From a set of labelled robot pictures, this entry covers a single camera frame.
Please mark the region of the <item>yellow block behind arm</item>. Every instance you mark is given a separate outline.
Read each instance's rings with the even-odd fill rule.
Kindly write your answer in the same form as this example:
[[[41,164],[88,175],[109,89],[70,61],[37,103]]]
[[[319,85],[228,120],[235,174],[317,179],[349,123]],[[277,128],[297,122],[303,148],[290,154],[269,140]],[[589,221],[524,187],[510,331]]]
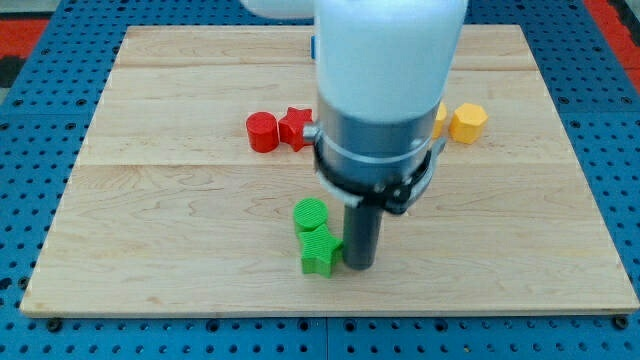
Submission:
[[[442,129],[447,119],[447,115],[448,115],[448,110],[445,103],[440,102],[436,112],[436,117],[435,117],[434,126],[433,126],[433,132],[432,132],[433,139],[437,139],[441,136]]]

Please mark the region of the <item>blue block behind arm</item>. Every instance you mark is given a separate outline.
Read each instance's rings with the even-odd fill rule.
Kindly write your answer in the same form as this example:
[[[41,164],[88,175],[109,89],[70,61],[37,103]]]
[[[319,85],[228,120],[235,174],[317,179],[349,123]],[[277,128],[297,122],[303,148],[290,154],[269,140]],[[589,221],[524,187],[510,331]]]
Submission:
[[[315,35],[310,37],[310,56],[312,60],[316,59],[316,45],[315,45]]]

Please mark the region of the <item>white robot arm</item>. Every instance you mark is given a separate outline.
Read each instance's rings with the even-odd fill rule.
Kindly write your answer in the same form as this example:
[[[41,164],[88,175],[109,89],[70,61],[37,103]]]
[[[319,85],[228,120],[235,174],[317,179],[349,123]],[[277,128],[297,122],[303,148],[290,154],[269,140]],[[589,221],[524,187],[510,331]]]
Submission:
[[[467,0],[241,0],[315,26],[321,182],[352,208],[404,213],[426,190],[443,141],[432,131]]]

